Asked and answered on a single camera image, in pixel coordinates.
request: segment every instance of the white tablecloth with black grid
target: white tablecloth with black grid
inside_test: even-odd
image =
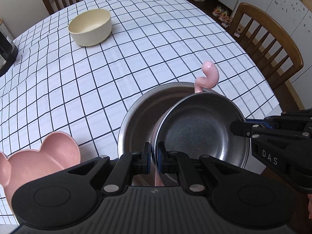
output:
[[[78,46],[69,22],[82,12],[111,12],[112,34],[101,44]],[[215,91],[245,117],[264,118],[278,105],[262,74],[212,18],[186,0],[85,0],[39,22],[15,40],[15,64],[0,78],[0,150],[39,149],[52,131],[70,134],[82,160],[117,158],[121,122],[148,90],[194,82],[201,64],[220,72]],[[0,224],[16,224],[1,188]]]

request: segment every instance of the figurine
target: figurine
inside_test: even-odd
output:
[[[226,16],[225,20],[224,20],[224,22],[222,22],[221,26],[223,26],[224,28],[227,28],[230,26],[231,22],[232,22],[232,20],[230,19],[230,17]]]
[[[224,11],[224,12],[220,15],[219,20],[220,20],[221,22],[224,22],[224,20],[225,20],[226,17],[227,17],[227,11]]]
[[[200,76],[196,78],[194,84],[195,93],[203,92],[203,87],[212,89],[219,82],[219,71],[213,62],[205,61],[202,65],[202,72],[206,77]]]
[[[221,14],[222,14],[222,8],[221,6],[217,6],[217,8],[215,8],[215,10],[213,11],[213,15],[215,17],[220,17]]]
[[[234,36],[239,38],[241,36],[241,32],[242,32],[242,29],[241,27],[238,27],[236,30],[235,30],[235,33],[234,33]]]

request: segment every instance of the metal bowl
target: metal bowl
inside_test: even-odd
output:
[[[156,123],[152,136],[152,155],[158,163],[158,143],[165,142],[167,151],[182,151],[190,158],[208,154],[244,168],[249,155],[249,139],[235,136],[230,124],[245,118],[228,98],[216,92],[186,96],[172,106]],[[167,186],[177,184],[175,174],[161,174]]]
[[[142,95],[124,117],[118,138],[118,155],[143,150],[144,143],[151,142],[152,132],[159,118],[177,102],[191,94],[194,94],[194,84],[179,82],[158,86]],[[239,109],[238,112],[241,118],[244,118]],[[249,140],[242,139],[246,142],[244,150],[248,152]],[[224,161],[227,161],[227,154],[226,152],[223,154]],[[231,161],[231,163],[244,168],[246,161],[242,161],[241,158],[247,158],[248,154],[247,157],[245,154],[244,156],[237,154],[237,156],[240,160]],[[133,184],[153,186],[154,180],[155,166],[151,164],[151,173],[149,175],[136,175]]]

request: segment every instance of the pink bowl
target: pink bowl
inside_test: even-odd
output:
[[[0,152],[0,184],[10,208],[14,192],[22,185],[79,163],[77,143],[61,131],[47,135],[39,150],[23,149],[10,157]]]

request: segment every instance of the metal bolt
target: metal bolt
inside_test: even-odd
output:
[[[117,192],[119,190],[119,186],[118,185],[106,185],[104,187],[104,191],[105,192]]]
[[[202,192],[205,190],[205,187],[200,184],[194,184],[189,187],[192,192]]]

